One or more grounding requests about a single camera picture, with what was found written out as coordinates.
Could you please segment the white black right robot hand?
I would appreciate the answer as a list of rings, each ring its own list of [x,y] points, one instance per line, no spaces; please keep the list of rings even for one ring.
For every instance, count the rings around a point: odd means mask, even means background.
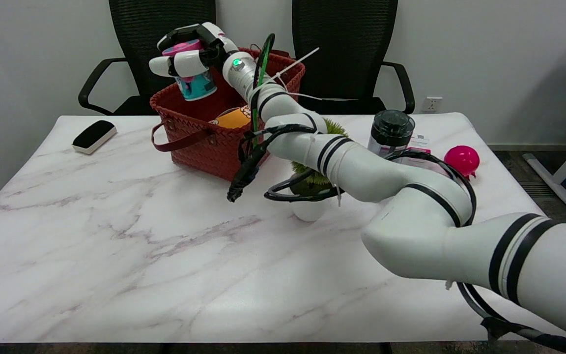
[[[151,72],[166,78],[190,78],[206,72],[210,67],[221,70],[225,60],[239,51],[224,31],[211,22],[173,29],[159,40],[157,49],[163,52],[193,40],[200,41],[202,49],[150,59],[148,65]]]

